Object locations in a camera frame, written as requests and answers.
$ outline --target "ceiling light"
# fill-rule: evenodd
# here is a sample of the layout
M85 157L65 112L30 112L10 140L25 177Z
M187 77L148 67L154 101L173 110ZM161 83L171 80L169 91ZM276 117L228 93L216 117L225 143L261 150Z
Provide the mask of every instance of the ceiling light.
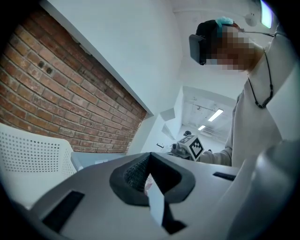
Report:
M208 119L208 121L212 122L214 119L216 119L218 116L220 116L220 114L224 112L222 109L218 109L214 115L212 115L212 117L210 119Z
M202 125L201 127L199 127L198 130L201 131L203 128L205 128L204 125Z
M263 1L261 1L262 4L262 24L265 25L267 28L271 28L272 26L272 11L268 7L267 4L265 4Z

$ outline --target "white chair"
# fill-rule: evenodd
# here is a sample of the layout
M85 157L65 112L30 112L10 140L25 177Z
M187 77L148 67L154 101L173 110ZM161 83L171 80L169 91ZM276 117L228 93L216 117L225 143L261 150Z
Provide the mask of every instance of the white chair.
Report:
M11 199L27 209L74 173L68 141L0 123L0 177Z

